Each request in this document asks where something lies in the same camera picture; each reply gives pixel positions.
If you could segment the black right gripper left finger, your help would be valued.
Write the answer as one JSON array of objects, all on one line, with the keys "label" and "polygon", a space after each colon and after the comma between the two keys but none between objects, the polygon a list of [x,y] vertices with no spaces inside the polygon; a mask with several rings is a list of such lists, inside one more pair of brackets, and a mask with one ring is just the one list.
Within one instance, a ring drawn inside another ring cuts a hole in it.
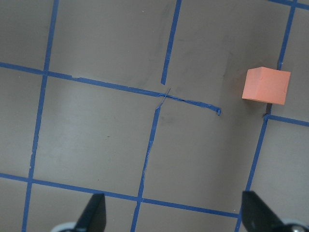
[{"label": "black right gripper left finger", "polygon": [[93,194],[77,220],[74,232],[103,232],[106,227],[106,204],[103,193]]}]

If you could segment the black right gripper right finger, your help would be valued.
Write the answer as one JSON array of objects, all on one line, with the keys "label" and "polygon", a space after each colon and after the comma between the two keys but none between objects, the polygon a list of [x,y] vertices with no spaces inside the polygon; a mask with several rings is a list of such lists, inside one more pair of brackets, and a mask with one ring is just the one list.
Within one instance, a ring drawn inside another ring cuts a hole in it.
[{"label": "black right gripper right finger", "polygon": [[254,192],[243,191],[242,224],[248,232],[284,232],[285,224]]}]

